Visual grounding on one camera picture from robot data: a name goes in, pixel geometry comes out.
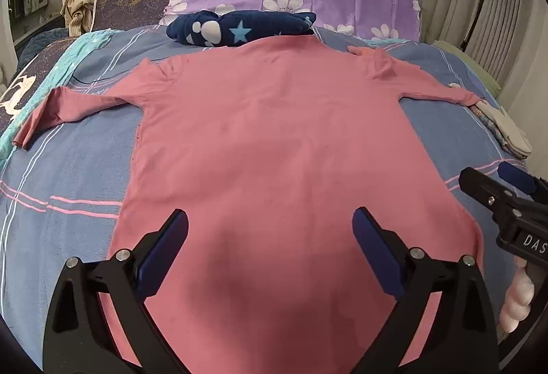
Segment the white gloved right hand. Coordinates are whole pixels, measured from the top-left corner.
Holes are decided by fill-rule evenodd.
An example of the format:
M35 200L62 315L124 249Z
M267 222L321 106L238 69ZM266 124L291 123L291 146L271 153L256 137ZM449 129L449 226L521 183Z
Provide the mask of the white gloved right hand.
M505 303L500 312L499 324L504 333L512 333L531 312L535 287L528 276L527 262L514 257L515 273L511 286L506 290Z

